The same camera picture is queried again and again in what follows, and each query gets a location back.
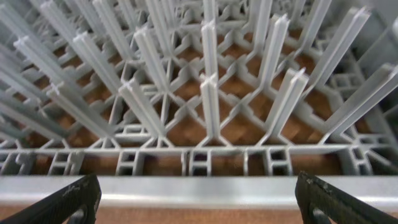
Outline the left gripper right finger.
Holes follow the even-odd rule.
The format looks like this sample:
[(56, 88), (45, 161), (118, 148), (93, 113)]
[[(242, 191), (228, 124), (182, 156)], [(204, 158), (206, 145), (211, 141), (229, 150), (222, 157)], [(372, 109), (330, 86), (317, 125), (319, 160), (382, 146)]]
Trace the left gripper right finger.
[(397, 218), (306, 172), (297, 176), (295, 198), (306, 224), (397, 224)]

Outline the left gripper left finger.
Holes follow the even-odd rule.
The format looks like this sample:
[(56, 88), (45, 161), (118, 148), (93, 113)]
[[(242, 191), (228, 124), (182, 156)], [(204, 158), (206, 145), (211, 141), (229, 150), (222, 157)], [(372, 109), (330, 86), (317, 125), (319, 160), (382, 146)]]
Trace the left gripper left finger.
[(85, 175), (1, 223), (95, 223), (101, 195), (97, 175)]

